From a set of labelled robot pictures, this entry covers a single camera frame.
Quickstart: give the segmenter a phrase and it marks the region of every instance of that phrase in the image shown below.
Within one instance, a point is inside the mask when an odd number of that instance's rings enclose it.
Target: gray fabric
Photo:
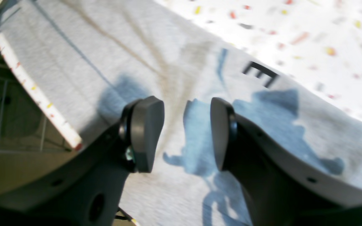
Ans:
[[[285,76],[241,73],[254,60],[146,0],[10,1],[0,17],[21,64],[94,140],[126,103],[165,102],[151,174],[129,176],[120,206],[142,225],[250,224],[240,185],[216,169],[210,100],[233,103],[286,149],[362,188],[362,123]]]

